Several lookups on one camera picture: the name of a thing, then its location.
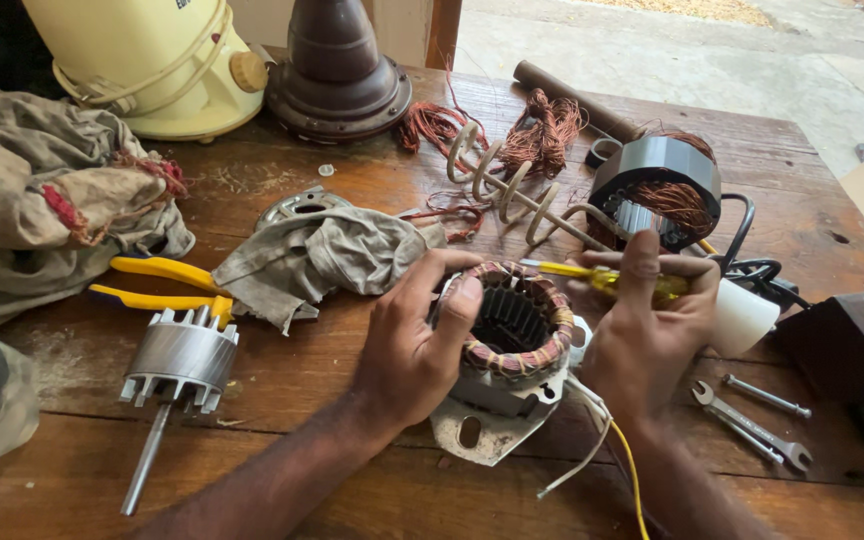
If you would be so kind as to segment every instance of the dirty cloth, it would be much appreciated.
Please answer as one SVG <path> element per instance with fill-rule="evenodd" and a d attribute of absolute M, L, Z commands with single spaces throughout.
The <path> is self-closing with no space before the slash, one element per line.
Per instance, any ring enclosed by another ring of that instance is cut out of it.
<path fill-rule="evenodd" d="M 442 225 L 416 228 L 376 210 L 333 208 L 258 230 L 212 277 L 241 304 L 234 313 L 253 313 L 289 336 L 296 312 L 318 313 L 311 305 L 330 290 L 383 294 L 427 249 L 444 247 Z"/>
<path fill-rule="evenodd" d="M 162 198 L 165 179 L 107 166 L 116 151 L 149 157 L 109 112 L 0 91 L 0 324 L 82 292 L 120 252 L 146 254 L 162 240 L 162 257 L 191 249 L 195 236 L 171 197 Z M 46 190 L 90 233 L 107 225 L 103 240 L 71 242 Z"/>

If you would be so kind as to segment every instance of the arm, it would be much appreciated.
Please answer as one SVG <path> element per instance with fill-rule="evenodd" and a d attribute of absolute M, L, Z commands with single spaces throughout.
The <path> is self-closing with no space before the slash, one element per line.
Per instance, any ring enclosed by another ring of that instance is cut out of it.
<path fill-rule="evenodd" d="M 432 289 L 447 271 L 481 263 L 431 250 L 375 305 L 351 387 L 295 432 L 153 518 L 137 538 L 282 538 L 402 429 L 426 419 L 459 376 L 466 335 L 482 303 L 468 279 L 449 297 L 435 331 Z"/>
<path fill-rule="evenodd" d="M 636 234 L 624 253 L 589 251 L 579 263 L 621 269 L 618 301 L 595 329 L 582 383 L 602 397 L 629 441 L 643 507 L 676 538 L 775 538 L 664 421 L 679 379 L 712 334 L 717 265 L 697 257 L 659 256 L 659 237 L 651 231 Z M 660 271 L 690 278 L 691 289 L 654 310 Z M 570 289 L 580 300 L 593 294 L 582 283 L 570 283 Z M 607 440 L 628 471 L 618 436 L 612 432 Z"/>

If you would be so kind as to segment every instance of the pliers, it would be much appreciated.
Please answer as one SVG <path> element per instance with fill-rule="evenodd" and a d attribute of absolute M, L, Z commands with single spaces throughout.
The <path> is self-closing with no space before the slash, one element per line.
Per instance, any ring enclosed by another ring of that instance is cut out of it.
<path fill-rule="evenodd" d="M 212 275 L 196 268 L 191 264 L 152 256 L 148 258 L 133 258 L 129 256 L 114 256 L 110 262 L 112 268 L 129 274 L 145 274 L 147 276 L 159 276 L 169 278 L 177 282 L 183 282 L 190 286 L 208 291 L 216 295 L 214 298 L 205 296 L 153 296 L 149 294 L 138 294 L 119 290 L 104 285 L 90 285 L 89 290 L 102 294 L 108 298 L 121 303 L 128 308 L 138 310 L 155 310 L 160 312 L 165 309 L 173 311 L 196 310 L 202 306 L 209 306 L 212 317 L 219 317 L 219 329 L 222 330 L 229 324 L 233 317 L 233 297 L 228 291 L 215 284 Z"/>

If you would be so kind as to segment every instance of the knob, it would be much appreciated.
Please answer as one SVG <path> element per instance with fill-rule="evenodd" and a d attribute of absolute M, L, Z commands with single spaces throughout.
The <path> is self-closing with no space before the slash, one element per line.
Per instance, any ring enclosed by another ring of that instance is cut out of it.
<path fill-rule="evenodd" d="M 269 83 L 269 71 L 265 62 L 252 51 L 235 53 L 228 61 L 232 80 L 242 92 L 262 92 Z"/>

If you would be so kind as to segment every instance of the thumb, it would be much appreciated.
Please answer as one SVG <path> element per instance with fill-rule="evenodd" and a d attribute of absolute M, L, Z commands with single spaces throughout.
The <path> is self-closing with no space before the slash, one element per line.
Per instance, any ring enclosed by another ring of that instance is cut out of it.
<path fill-rule="evenodd" d="M 426 343 L 432 359 L 459 360 L 482 307 L 482 294 L 482 282 L 477 277 L 466 277 L 448 295 L 438 312 L 438 325 Z"/>
<path fill-rule="evenodd" d="M 652 312 L 659 268 L 659 235 L 654 230 L 636 232 L 625 247 L 619 264 L 619 303 L 636 313 Z"/>

